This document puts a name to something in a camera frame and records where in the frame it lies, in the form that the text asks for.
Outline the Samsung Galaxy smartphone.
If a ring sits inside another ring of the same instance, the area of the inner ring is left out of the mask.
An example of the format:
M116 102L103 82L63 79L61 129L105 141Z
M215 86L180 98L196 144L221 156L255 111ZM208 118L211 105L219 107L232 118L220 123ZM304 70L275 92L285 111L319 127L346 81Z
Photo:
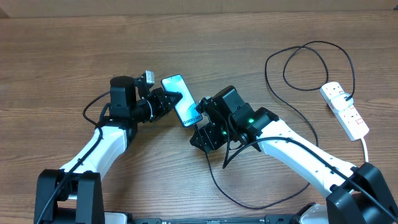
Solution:
M197 104L180 74L162 79L161 84L167 91L182 94L182 99L178 101L174 109L183 127L192 126L203 119L195 109Z

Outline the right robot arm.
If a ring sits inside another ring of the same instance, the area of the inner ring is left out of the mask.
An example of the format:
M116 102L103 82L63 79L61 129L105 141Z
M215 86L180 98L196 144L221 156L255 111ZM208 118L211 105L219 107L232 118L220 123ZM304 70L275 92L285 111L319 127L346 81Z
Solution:
M205 153L225 143L239 141L238 155L253 146L275 157L313 185L325 198L324 205L311 203L294 223L395 223L397 204L380 170L365 162L357 167L345 162L295 133L273 112L254 111L235 87L227 86L193 107L209 119L197 129L191 145Z

